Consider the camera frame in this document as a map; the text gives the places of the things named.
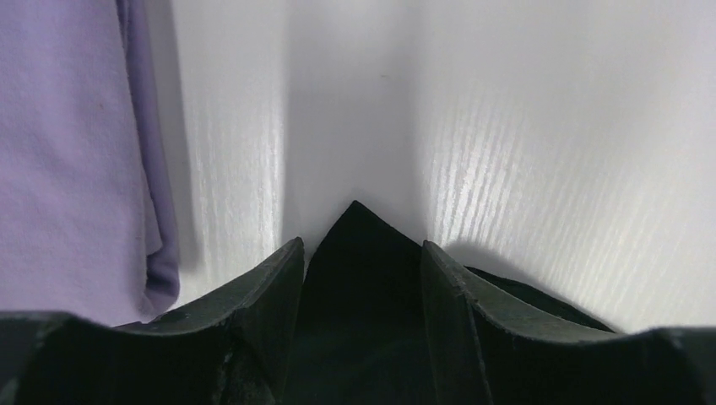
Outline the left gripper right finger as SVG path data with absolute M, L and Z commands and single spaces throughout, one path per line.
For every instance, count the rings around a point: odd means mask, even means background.
M 421 248 L 432 374 L 441 404 L 712 404 L 715 331 L 610 330 L 530 285 Z

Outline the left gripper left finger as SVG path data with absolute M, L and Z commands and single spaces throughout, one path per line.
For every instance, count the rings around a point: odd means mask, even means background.
M 295 238 L 253 270 L 149 323 L 1 315 L 4 404 L 278 404 L 304 271 Z

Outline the black t shirt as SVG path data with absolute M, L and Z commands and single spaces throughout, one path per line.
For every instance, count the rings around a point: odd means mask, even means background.
M 284 403 L 437 403 L 420 258 L 362 203 L 344 211 L 307 269 Z

